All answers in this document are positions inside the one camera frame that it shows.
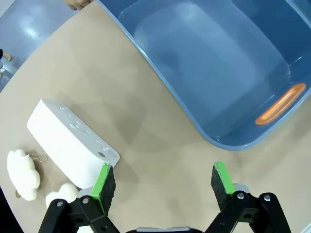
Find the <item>person's right hand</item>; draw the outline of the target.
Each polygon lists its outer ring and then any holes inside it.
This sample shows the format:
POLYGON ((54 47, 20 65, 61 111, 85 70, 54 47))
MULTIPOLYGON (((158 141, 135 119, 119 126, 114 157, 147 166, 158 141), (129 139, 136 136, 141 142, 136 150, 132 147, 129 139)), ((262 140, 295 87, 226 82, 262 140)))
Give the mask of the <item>person's right hand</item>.
POLYGON ((93 0, 64 0, 64 3, 71 9, 71 10, 82 10, 84 7, 89 5, 93 0))

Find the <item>left gripper black green-padded right finger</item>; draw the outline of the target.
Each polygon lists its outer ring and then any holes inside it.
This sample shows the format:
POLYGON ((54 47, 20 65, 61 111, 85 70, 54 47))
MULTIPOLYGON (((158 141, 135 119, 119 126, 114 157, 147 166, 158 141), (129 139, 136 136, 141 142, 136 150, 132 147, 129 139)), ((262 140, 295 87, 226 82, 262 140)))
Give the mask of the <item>left gripper black green-padded right finger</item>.
POLYGON ((238 190, 223 162, 213 165, 211 187, 220 212, 205 232, 231 233, 239 222, 248 223, 254 233, 291 232, 277 196, 266 192, 254 197, 238 190))

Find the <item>left gripper black green-padded left finger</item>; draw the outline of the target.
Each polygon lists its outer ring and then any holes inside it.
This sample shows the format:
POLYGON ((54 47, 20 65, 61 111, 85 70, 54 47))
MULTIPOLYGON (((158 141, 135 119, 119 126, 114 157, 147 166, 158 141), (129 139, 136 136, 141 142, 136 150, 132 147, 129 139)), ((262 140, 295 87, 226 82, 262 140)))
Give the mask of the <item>left gripper black green-padded left finger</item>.
POLYGON ((89 195, 72 202, 54 199, 46 211, 40 233, 76 233, 89 226, 93 233, 118 233, 108 217, 116 182, 113 167, 104 164, 89 195))

